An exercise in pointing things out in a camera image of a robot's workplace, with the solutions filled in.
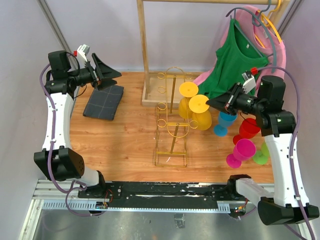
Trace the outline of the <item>blue wine glass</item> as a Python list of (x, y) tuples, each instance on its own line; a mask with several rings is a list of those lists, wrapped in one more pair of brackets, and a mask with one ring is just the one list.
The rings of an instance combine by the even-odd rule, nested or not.
[(214, 126), (213, 132), (218, 137), (224, 137), (228, 133), (228, 127), (230, 127), (235, 120), (237, 119), (238, 115), (230, 115), (224, 112), (220, 112), (218, 114), (218, 124)]

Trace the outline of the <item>green tank top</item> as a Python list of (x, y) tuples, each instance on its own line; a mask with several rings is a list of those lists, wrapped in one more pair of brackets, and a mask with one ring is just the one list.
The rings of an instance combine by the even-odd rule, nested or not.
[(268, 58), (252, 48), (238, 27), (239, 22), (231, 19), (226, 40), (216, 51), (215, 67), (205, 81), (198, 86), (200, 95), (205, 95), (209, 99), (216, 98), (226, 93), (234, 84), (243, 83), (244, 72), (269, 64)]

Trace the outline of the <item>red wine glass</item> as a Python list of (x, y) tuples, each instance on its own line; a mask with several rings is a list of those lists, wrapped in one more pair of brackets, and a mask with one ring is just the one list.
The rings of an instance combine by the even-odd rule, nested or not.
[(236, 145), (241, 139), (252, 139), (260, 132), (260, 130), (261, 129), (258, 127), (254, 118), (245, 118), (239, 127), (238, 134), (232, 139), (233, 144)]

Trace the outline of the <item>green wine glass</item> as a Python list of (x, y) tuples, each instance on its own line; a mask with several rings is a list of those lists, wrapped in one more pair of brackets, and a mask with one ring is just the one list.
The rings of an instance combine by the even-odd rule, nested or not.
[(257, 150), (255, 155), (252, 157), (253, 161), (259, 165), (265, 165), (270, 157), (270, 152), (267, 144), (264, 142), (261, 145), (260, 150)]

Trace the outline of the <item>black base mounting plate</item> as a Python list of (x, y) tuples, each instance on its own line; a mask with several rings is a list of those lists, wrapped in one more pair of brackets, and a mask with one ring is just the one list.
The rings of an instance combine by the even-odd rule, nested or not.
[(79, 191), (81, 199), (106, 201), (110, 208), (135, 210), (216, 209), (220, 202), (246, 201), (226, 183), (112, 181), (100, 193)]

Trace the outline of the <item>wooden clothes rack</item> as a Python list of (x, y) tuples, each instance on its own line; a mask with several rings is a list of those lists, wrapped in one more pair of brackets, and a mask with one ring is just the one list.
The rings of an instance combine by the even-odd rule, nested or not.
[[(278, 24), (281, 17), (284, 15), (290, 0), (188, 0), (187, 3), (197, 4), (248, 4), (248, 5), (267, 5), (271, 4), (276, 6), (276, 11), (271, 13), (270, 20), (273, 24)], [(148, 61), (148, 50), (147, 50), (147, 35), (146, 35), (146, 22), (145, 22), (145, 10), (144, 1), (138, 0), (137, 13), (140, 30), (140, 40), (142, 49), (142, 59), (144, 68), (144, 86), (142, 92), (141, 104), (144, 107), (154, 107), (162, 101), (162, 94), (158, 92), (160, 83), (158, 77), (160, 71), (150, 71)]]

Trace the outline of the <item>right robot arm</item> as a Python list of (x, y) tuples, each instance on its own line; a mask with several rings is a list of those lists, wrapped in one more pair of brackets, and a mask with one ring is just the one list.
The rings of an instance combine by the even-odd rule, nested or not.
[(226, 188), (227, 196), (238, 200), (242, 196), (257, 207), (265, 225), (299, 224), (320, 216), (317, 206), (306, 195), (297, 154), (296, 115), (283, 110), (286, 89), (278, 76), (261, 78), (257, 96), (246, 94), (241, 83), (206, 103), (223, 113), (235, 115), (239, 111), (256, 117), (269, 151), (274, 177), (274, 192), (268, 192), (247, 175), (231, 176), (234, 183)]

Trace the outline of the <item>pink wine glass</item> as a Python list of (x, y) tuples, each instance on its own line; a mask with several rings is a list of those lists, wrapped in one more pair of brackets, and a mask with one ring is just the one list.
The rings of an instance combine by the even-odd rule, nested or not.
[(249, 139), (240, 139), (233, 148), (233, 152), (226, 157), (226, 163), (229, 167), (237, 169), (242, 162), (249, 160), (256, 154), (256, 146)]

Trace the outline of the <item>folded dark grey cloth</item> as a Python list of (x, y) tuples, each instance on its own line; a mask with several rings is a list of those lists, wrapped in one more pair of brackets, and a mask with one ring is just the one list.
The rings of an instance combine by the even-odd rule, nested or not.
[(84, 117), (113, 121), (124, 94), (124, 87), (113, 85), (94, 89), (82, 113)]

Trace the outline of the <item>yellow wine glass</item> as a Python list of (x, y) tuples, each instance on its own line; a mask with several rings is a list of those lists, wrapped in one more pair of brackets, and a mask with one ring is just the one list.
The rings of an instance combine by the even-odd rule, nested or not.
[(179, 93), (183, 98), (179, 102), (178, 113), (183, 119), (189, 119), (192, 111), (189, 108), (189, 101), (198, 94), (199, 88), (194, 82), (184, 82), (179, 87)]
[(192, 120), (197, 123), (197, 130), (206, 131), (212, 125), (212, 115), (209, 111), (209, 105), (206, 102), (209, 98), (205, 95), (198, 94), (193, 96), (189, 101), (189, 108), (192, 111)]

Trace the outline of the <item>yellow clothes hanger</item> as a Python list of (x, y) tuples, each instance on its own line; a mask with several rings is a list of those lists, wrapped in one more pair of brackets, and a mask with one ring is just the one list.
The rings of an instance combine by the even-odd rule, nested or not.
[[(276, 29), (275, 25), (272, 23), (272, 21), (270, 20), (270, 16), (272, 15), (272, 13), (275, 13), (279, 10), (280, 6), (281, 6), (282, 1), (278, 0), (277, 1), (277, 6), (271, 10), (268, 15), (266, 16), (264, 13), (262, 13), (260, 19), (262, 20), (262, 23), (266, 26), (266, 27), (271, 27), (271, 29), (273, 30), (278, 42), (281, 44), (283, 42), (278, 30)], [(260, 40), (260, 38), (254, 33), (254, 38), (255, 40), (257, 40), (258, 44), (262, 47), (262, 48), (266, 48), (265, 45), (263, 44), (263, 42)]]

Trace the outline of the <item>aluminium frame rail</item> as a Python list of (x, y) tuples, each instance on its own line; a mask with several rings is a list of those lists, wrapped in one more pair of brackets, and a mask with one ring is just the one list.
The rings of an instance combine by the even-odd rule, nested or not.
[(63, 50), (66, 50), (68, 52), (71, 51), (69, 44), (67, 43), (54, 15), (52, 10), (50, 9), (49, 4), (46, 0), (37, 0), (37, 3), (39, 4), (39, 7), (41, 8), (44, 16), (46, 17), (46, 20), (48, 21), (51, 29), (53, 30), (58, 42), (60, 43)]

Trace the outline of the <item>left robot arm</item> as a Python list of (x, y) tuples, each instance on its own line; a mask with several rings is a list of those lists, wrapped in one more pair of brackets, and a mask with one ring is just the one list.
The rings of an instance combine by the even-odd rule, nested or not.
[(77, 87), (87, 84), (98, 91), (117, 84), (122, 74), (104, 64), (95, 53), (87, 59), (90, 47), (82, 44), (74, 53), (58, 50), (48, 54), (49, 63), (39, 76), (47, 102), (47, 127), (44, 143), (33, 159), (48, 180), (75, 181), (87, 196), (101, 198), (107, 193), (103, 174), (85, 165), (83, 157), (71, 147), (70, 119)]

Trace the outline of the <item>pink t-shirt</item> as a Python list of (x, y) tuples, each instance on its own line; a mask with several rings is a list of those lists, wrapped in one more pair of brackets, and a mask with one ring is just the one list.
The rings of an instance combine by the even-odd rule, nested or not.
[[(246, 5), (243, 8), (247, 9), (248, 11), (250, 11), (252, 13), (255, 13), (256, 16), (258, 16), (258, 14), (259, 14), (259, 10), (255, 6)], [(255, 45), (255, 47), (261, 53), (265, 54), (266, 56), (269, 56), (273, 53), (273, 49), (272, 49), (272, 41), (273, 41), (274, 46), (275, 46), (275, 50), (276, 50), (276, 66), (285, 69), (285, 67), (286, 67), (286, 48), (285, 48), (284, 42), (282, 40), (278, 40), (277, 33), (276, 33), (276, 35), (274, 35), (269, 30), (269, 33), (270, 33), (270, 36), (272, 39), (272, 41), (271, 41), (269, 39), (269, 37), (267, 36), (267, 33), (265, 33), (263, 26), (258, 27), (258, 26), (255, 26), (252, 24), (252, 17), (253, 16), (249, 12), (247, 12), (243, 9), (236, 10), (235, 19), (238, 21), (241, 30), (248, 37), (248, 39)], [(222, 38), (220, 40), (220, 47), (222, 47), (223, 44), (225, 43), (225, 41), (227, 39), (228, 31), (229, 31), (229, 27), (227, 26), (226, 30), (224, 31)], [(216, 62), (217, 62), (217, 60), (215, 61), (212, 69), (200, 74), (193, 82), (198, 86), (200, 84), (202, 84), (209, 77), (209, 75), (212, 73), (212, 71), (214, 70), (214, 67), (216, 66)], [(256, 92), (258, 91), (258, 89), (260, 87), (261, 78), (264, 75), (277, 76), (277, 77), (284, 79), (285, 73), (279, 69), (276, 69), (276, 68), (262, 70), (260, 72), (259, 77), (256, 80), (256, 88), (255, 88)]]

